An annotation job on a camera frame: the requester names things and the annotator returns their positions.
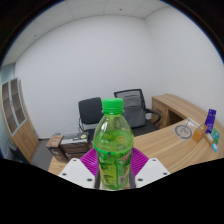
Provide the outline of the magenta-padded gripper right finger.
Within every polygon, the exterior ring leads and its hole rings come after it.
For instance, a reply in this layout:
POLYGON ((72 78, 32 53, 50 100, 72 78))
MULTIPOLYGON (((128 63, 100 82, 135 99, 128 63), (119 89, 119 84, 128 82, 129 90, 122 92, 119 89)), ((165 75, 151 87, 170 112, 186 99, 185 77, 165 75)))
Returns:
POLYGON ((170 172, 157 158, 148 158, 138 149, 132 149, 130 162, 130 188, 140 188, 166 177, 170 172))

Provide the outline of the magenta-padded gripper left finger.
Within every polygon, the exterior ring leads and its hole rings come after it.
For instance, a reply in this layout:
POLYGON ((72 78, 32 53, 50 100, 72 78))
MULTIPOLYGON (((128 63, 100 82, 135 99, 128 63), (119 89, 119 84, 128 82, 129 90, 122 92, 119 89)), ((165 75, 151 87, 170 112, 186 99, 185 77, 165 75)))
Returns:
POLYGON ((100 174, 96 150, 91 149, 80 159, 71 159, 59 177, 84 188, 98 189, 100 174))

